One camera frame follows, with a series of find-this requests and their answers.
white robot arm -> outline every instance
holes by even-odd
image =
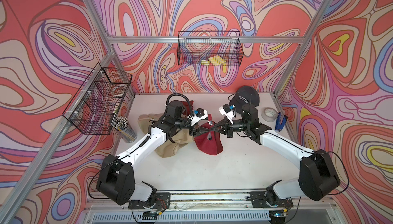
[[[300,170],[299,177],[274,182],[267,187],[265,197],[271,206],[282,199],[298,196],[308,196],[318,201],[340,184],[331,158],[324,150],[314,151],[302,147],[282,137],[270,127],[259,123],[258,110],[253,105],[243,105],[242,119],[237,120],[232,120],[234,113],[232,108],[224,105],[220,107],[220,112],[226,115],[223,120],[211,128],[199,127],[198,129],[195,129],[194,125],[207,118],[207,111],[200,108],[191,111],[192,116],[186,119],[181,117],[182,109],[182,102],[169,103],[167,100],[164,115],[149,127],[148,134],[117,157],[108,155],[101,167],[97,190],[119,205],[130,200],[152,203],[155,200],[153,187],[144,182],[135,183],[133,168],[174,136],[179,129],[188,129],[190,135],[193,136],[215,131],[229,138],[233,137],[233,132],[243,131],[251,140],[273,149],[292,162]]]

black wire basket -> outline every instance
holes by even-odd
[[[240,31],[179,31],[179,65],[240,66],[243,48]]]
[[[63,113],[63,116],[83,134],[111,133],[113,122],[132,81],[132,75],[125,71],[99,67],[96,77],[76,108],[67,110],[75,99],[75,94]]]

white tabletop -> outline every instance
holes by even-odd
[[[186,96],[189,100],[194,100],[194,109],[206,109],[215,122],[223,119],[218,108],[229,102],[229,94]],[[138,117],[142,114],[163,113],[167,97],[168,95],[163,94],[135,96],[128,120],[138,133],[138,139],[144,136],[138,126]],[[261,117],[264,107],[275,108],[272,97],[270,94],[259,94],[259,97],[257,109],[260,122],[274,128],[275,122],[266,122]],[[176,99],[183,100],[181,97],[173,97],[171,100]],[[280,134],[289,138],[285,128]],[[134,169],[135,180],[148,182],[158,190],[220,190],[265,188],[280,179],[299,177],[299,170],[292,163],[267,147],[237,134],[234,134],[233,138],[221,134],[220,139],[224,150],[216,156],[203,153],[195,142],[180,148],[179,152],[170,158],[160,158],[154,152]],[[130,145],[121,140],[116,155]]]

tape roll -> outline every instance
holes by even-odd
[[[274,122],[277,119],[278,112],[270,107],[262,110],[262,118],[267,122]]]

mounting plate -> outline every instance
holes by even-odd
[[[252,197],[252,207],[253,208],[271,208],[265,200],[258,201],[257,199],[263,199],[264,198],[265,191],[263,192],[250,192],[250,197]],[[294,206],[292,199],[287,198],[287,199],[281,199],[281,201],[278,203],[277,208],[284,207],[284,208],[292,208]]]
[[[158,200],[158,198],[162,199],[164,201],[164,204],[166,205],[166,209],[169,209],[170,201],[171,201],[171,194],[169,192],[158,192],[156,195],[156,202],[153,206],[148,206],[146,202],[134,200],[131,201],[130,204],[128,205],[129,209],[157,209],[157,211],[161,211],[162,209],[165,209],[162,206],[162,202]]]

